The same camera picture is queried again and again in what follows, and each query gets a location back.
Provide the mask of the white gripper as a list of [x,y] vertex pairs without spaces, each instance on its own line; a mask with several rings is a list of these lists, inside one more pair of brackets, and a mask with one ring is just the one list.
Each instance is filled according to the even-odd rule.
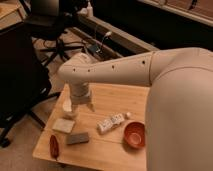
[[62,104],[63,111],[65,113],[71,113],[72,112],[72,104],[73,105],[80,105],[80,104],[86,104],[87,107],[94,112],[94,105],[91,101],[91,92],[88,91],[87,93],[83,95],[77,95],[74,92],[70,93],[70,99],[66,98]]

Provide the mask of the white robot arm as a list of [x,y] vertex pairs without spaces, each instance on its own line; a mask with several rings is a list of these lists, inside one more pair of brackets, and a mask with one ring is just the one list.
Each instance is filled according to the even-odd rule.
[[91,83],[149,88],[147,171],[213,171],[213,52],[188,47],[103,62],[78,53],[59,68],[71,101],[91,99]]

